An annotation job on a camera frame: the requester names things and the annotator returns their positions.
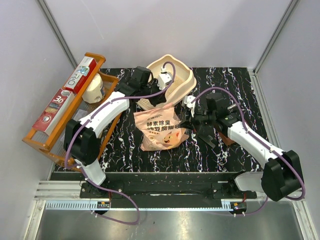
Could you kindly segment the grey bag clip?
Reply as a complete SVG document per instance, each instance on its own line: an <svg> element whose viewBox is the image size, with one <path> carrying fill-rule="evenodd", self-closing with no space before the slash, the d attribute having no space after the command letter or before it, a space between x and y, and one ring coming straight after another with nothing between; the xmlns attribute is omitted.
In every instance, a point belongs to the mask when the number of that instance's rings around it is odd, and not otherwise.
<svg viewBox="0 0 320 240"><path fill-rule="evenodd" d="M211 135L199 134L198 137L212 149L216 147L216 145L213 143L213 137Z"/></svg>

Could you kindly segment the pink cat litter bag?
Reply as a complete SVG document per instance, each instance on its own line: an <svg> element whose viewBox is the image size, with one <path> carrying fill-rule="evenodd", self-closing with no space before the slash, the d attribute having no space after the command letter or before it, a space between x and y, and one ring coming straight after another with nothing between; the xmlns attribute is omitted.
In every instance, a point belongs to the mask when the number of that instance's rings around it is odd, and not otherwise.
<svg viewBox="0 0 320 240"><path fill-rule="evenodd" d="M136 128L143 133L140 146L142 151L174 149L189 138L186 129L179 127L181 121L171 103L160 108L135 112L133 116Z"/></svg>

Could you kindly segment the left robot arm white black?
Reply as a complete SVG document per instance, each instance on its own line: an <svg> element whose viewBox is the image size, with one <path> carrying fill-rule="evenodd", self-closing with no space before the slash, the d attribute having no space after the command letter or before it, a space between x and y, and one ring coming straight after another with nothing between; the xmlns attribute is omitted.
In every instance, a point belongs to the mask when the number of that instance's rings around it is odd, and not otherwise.
<svg viewBox="0 0 320 240"><path fill-rule="evenodd" d="M99 136L115 117L126 111L131 102L149 99L153 106L166 102L165 92L172 84L174 73L161 68L158 77L150 69L137 66L130 77L121 81L111 95L87 116L70 119L65 128L65 162L72 157L91 182L91 192L98 198L108 193L106 174L99 164Z"/></svg>

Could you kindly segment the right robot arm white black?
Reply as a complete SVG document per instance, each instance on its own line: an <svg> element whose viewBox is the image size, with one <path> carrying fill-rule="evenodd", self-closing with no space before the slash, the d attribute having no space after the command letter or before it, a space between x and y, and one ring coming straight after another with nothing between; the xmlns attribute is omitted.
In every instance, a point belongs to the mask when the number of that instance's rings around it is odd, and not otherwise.
<svg viewBox="0 0 320 240"><path fill-rule="evenodd" d="M236 104L229 104L221 93L206 96L206 107L196 106L196 97L187 95L182 100L184 108L180 126L196 133L204 133L213 127L226 139L245 149L262 167L261 172L239 172L223 186L222 191L233 198L246 192L266 194L277 202L291 198L291 194L302 189L304 180L298 154L274 146L254 132L241 119Z"/></svg>

